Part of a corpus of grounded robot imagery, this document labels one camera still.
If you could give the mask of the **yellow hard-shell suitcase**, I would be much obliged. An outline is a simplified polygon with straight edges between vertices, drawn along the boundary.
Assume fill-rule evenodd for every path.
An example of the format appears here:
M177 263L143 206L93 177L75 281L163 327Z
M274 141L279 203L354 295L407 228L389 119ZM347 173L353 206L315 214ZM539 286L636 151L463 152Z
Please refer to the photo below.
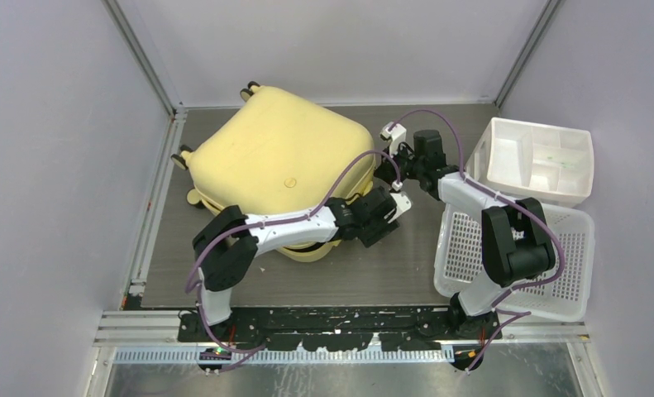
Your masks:
M372 189L375 146L360 123L256 82L241 96L243 107L198 148L182 145L171 156L190 174L190 204L269 215Z

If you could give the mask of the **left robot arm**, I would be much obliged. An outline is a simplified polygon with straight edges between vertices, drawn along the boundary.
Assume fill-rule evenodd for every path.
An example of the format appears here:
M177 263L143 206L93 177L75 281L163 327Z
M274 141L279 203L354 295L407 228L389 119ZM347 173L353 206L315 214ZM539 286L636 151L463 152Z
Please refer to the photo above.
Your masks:
M379 187L352 201L332 197L292 213L245 214L237 205L223 209L192 240L190 278L199 283L188 289L199 290L198 330L211 342L227 336L232 289L257 256L303 243L358 240L370 247L395 230L411 207L406 193Z

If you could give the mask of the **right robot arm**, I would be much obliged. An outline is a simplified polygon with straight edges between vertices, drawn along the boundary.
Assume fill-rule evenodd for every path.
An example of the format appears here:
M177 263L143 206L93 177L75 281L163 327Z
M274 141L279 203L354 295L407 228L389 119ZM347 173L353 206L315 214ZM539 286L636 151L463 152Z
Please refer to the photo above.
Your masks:
M375 177L395 189L406 179L416 180L421 190L480 226L483 270L452 295L446 313L445 324L456 337L469 338L487 328L497 306L512 291L539 285L538 276L549 270L563 271L566 256L538 200L496 193L459 166L447 164L435 130L415 132L408 145L406 129L391 122L380 136L389 146Z

